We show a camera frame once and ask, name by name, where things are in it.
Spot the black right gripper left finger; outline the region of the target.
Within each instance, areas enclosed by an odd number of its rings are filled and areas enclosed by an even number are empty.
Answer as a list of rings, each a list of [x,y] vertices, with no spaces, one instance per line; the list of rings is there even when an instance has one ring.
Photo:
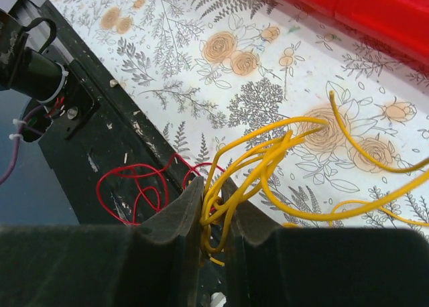
[[[1,305],[195,306],[203,190],[136,227],[2,227]]]

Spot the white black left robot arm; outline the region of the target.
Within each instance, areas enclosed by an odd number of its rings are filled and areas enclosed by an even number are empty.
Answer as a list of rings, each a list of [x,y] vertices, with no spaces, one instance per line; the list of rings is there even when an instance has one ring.
[[[42,47],[35,51],[26,46],[29,31],[42,22],[48,24],[50,34]],[[1,90],[15,90],[43,105],[51,103],[66,83],[65,67],[42,53],[56,39],[56,24],[39,17],[23,26],[10,14],[1,11]]]

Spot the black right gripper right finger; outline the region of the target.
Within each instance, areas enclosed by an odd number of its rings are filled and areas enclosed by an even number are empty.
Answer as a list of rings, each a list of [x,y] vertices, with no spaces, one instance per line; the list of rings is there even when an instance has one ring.
[[[428,242],[415,231],[285,228],[250,202],[225,228],[230,306],[428,305]]]

